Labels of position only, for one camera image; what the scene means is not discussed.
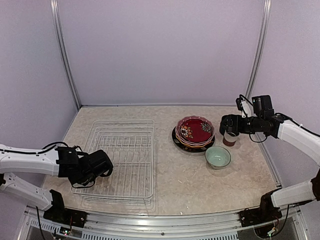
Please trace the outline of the black striped rim plate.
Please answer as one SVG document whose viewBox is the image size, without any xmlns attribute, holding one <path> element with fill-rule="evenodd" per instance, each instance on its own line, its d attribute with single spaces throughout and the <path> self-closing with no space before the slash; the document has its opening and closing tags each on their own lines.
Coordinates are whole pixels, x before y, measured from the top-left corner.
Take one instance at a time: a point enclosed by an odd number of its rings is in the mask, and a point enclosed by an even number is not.
<svg viewBox="0 0 320 240">
<path fill-rule="evenodd" d="M 211 140 L 211 142 L 209 142 L 208 144 L 206 144 L 203 147 L 192 148 L 192 147 L 185 146 L 176 137 L 176 128 L 175 127 L 172 130 L 171 138 L 172 138 L 172 141 L 176 147 L 178 147 L 179 149 L 181 149 L 185 152 L 188 152 L 188 153 L 204 153 L 208 148 L 212 147 L 216 141 L 216 137 L 214 136 L 213 139 Z"/>
</svg>

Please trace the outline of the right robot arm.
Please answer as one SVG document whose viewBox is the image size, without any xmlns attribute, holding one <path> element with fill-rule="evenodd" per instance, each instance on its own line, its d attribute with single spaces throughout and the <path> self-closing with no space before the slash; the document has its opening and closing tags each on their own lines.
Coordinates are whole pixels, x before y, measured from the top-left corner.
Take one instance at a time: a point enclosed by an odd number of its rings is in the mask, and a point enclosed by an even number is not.
<svg viewBox="0 0 320 240">
<path fill-rule="evenodd" d="M 292 145 L 317 165 L 320 163 L 320 136 L 295 122 L 291 117 L 276 113 L 269 95 L 254 96 L 251 100 L 240 95 L 236 99 L 236 104 L 241 114 L 224 115 L 219 126 L 221 134 L 251 136 L 263 133 L 267 138 L 273 137 Z M 275 208 L 294 204 L 304 205 L 319 199 L 320 176 L 317 174 L 310 180 L 263 195 L 255 216 L 260 222 L 266 222 L 275 214 Z"/>
</svg>

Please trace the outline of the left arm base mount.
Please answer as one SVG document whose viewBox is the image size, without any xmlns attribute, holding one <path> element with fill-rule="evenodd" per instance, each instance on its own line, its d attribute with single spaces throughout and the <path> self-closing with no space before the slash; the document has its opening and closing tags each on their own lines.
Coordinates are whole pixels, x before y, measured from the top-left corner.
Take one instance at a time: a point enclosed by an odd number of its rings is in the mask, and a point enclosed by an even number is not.
<svg viewBox="0 0 320 240">
<path fill-rule="evenodd" d="M 64 208 L 58 209 L 51 207 L 43 214 L 43 218 L 55 223 L 68 225 L 70 227 L 84 228 L 88 213 L 85 211 Z"/>
</svg>

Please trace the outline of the brown cup white base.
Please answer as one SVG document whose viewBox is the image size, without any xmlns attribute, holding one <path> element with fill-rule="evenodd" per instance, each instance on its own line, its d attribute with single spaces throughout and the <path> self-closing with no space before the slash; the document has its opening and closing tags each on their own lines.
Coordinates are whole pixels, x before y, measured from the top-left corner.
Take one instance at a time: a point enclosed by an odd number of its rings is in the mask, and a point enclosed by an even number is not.
<svg viewBox="0 0 320 240">
<path fill-rule="evenodd" d="M 238 133 L 238 132 L 234 133 L 234 132 L 225 131 L 224 135 L 223 135 L 222 142 L 224 145 L 226 145 L 228 147 L 232 147 L 235 145 L 236 141 L 238 140 L 239 135 L 240 135 L 240 133 Z"/>
</svg>

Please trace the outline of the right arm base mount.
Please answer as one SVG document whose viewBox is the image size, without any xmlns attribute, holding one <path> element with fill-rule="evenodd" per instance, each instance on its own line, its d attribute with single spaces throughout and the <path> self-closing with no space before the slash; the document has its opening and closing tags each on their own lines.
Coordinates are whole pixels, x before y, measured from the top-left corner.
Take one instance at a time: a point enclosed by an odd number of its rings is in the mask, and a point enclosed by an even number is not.
<svg viewBox="0 0 320 240">
<path fill-rule="evenodd" d="M 283 215 L 279 208 L 262 213 L 259 207 L 246 208 L 238 213 L 242 227 L 249 227 L 280 219 Z"/>
</svg>

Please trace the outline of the light green ceramic bowl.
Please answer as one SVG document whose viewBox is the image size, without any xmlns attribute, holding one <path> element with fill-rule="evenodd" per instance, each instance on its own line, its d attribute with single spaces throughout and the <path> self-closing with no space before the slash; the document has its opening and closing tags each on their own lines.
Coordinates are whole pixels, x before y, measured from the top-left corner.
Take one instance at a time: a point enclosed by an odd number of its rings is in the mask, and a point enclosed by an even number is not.
<svg viewBox="0 0 320 240">
<path fill-rule="evenodd" d="M 216 170 L 223 169 L 231 163 L 230 152 L 221 146 L 212 146 L 205 151 L 207 164 Z"/>
</svg>

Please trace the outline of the light pink plate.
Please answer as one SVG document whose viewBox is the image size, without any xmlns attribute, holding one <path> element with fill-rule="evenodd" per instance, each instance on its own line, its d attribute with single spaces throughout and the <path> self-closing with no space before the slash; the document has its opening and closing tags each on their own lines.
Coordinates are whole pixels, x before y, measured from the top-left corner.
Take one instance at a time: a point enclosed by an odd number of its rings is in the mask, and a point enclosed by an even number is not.
<svg viewBox="0 0 320 240">
<path fill-rule="evenodd" d="M 191 148 L 191 149 L 200 149 L 204 147 L 210 147 L 215 143 L 215 135 L 213 135 L 211 138 L 208 139 L 206 142 L 200 142 L 200 143 L 190 143 L 186 142 L 184 140 L 181 140 L 175 133 L 173 133 L 174 142 L 177 144 L 182 144 L 185 147 Z"/>
</svg>

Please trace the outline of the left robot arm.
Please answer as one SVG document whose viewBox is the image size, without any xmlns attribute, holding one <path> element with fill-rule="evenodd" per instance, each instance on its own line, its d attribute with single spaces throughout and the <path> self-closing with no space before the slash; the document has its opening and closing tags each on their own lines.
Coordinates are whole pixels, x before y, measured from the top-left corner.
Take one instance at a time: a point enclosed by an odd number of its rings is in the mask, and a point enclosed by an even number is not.
<svg viewBox="0 0 320 240">
<path fill-rule="evenodd" d="M 62 142 L 54 142 L 44 149 L 0 146 L 0 191 L 24 199 L 40 210 L 49 210 L 57 221 L 63 223 L 70 218 L 64 207 L 62 195 L 31 184 L 17 173 L 43 174 L 68 179 L 77 188 L 91 187 L 96 178 L 109 177 L 113 163 L 103 150 L 86 153 Z"/>
</svg>

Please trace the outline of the yellow polka dot plate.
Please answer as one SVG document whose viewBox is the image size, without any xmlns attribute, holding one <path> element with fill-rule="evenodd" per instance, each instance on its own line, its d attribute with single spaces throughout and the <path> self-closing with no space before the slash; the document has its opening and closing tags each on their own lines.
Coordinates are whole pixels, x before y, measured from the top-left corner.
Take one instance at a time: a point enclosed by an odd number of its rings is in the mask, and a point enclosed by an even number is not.
<svg viewBox="0 0 320 240">
<path fill-rule="evenodd" d="M 187 152 L 203 152 L 205 151 L 206 149 L 212 147 L 214 144 L 215 144 L 215 141 L 216 141 L 216 138 L 213 137 L 213 139 L 206 145 L 204 146 L 196 146 L 196 147 L 190 147 L 190 146 L 186 146 L 184 144 L 182 144 L 178 139 L 176 138 L 173 138 L 173 143 L 179 147 L 180 149 L 182 150 L 185 150 Z"/>
</svg>

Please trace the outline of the dark green mug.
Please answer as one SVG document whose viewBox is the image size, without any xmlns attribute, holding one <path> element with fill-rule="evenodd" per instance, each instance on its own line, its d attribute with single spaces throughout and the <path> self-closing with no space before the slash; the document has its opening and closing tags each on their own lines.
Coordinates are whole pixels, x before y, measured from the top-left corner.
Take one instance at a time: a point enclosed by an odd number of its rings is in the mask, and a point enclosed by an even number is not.
<svg viewBox="0 0 320 240">
<path fill-rule="evenodd" d="M 219 132 L 223 136 L 226 132 L 226 121 L 222 120 L 219 125 Z"/>
</svg>

